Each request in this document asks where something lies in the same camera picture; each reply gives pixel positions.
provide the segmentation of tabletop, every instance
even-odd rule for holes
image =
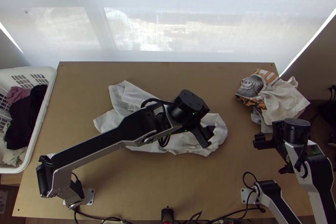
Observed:
[[[274,149],[256,150],[252,141],[260,126],[250,118],[251,107],[234,93],[241,79],[260,68],[276,72],[273,63],[137,63],[60,62],[45,120],[29,166],[21,181],[14,216],[72,219],[73,211],[60,198],[39,195],[36,166],[40,155],[56,153],[99,132],[93,119],[112,109],[108,86],[127,80],[163,100],[182,89],[199,95],[211,113],[228,127],[225,142],[208,157],[196,154],[143,153],[122,149],[79,167],[75,173],[84,188],[96,190],[94,204],[81,211],[126,220],[159,220],[169,206],[176,219],[203,211],[214,219],[245,208],[240,198],[242,175],[275,180],[283,198],[298,216],[312,215],[308,195],[284,166]],[[270,211],[249,211],[247,218],[271,217]]]

